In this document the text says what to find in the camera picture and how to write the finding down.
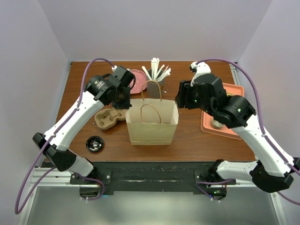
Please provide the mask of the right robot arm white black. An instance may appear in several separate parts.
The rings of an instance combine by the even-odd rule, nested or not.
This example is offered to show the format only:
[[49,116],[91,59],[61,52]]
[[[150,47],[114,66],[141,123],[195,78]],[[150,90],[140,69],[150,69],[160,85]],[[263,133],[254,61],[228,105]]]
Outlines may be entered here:
[[258,156],[258,160],[248,163],[217,160],[208,172],[208,180],[212,183],[251,181],[267,193],[291,186],[292,173],[299,171],[300,159],[286,154],[260,127],[258,113],[245,97],[227,95],[221,78],[204,74],[191,81],[180,81],[175,102],[179,108],[199,108],[206,112],[238,134]]

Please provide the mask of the cardboard two-cup carrier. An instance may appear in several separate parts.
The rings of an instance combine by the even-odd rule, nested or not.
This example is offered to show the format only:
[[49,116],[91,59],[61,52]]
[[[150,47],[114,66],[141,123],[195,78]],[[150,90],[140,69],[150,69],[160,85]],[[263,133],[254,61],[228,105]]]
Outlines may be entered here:
[[95,123],[100,130],[112,128],[117,121],[126,120],[126,109],[103,109],[94,116]]

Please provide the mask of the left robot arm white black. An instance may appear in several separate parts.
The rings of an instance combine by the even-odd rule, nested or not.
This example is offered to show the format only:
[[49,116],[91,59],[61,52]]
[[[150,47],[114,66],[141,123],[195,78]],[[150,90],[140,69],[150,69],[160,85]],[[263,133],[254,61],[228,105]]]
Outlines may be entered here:
[[111,74],[92,77],[65,115],[45,133],[36,133],[33,142],[60,172],[69,170],[79,174],[85,183],[94,183],[97,179],[94,165],[72,152],[69,146],[87,121],[104,106],[131,107],[129,85],[133,81],[135,75],[122,66]]

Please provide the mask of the beige paper bag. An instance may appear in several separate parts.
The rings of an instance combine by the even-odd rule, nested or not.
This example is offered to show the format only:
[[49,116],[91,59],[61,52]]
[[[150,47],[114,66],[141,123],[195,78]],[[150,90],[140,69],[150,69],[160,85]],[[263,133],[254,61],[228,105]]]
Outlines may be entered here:
[[132,145],[170,145],[178,121],[178,107],[173,100],[162,98],[134,98],[126,111],[126,124]]

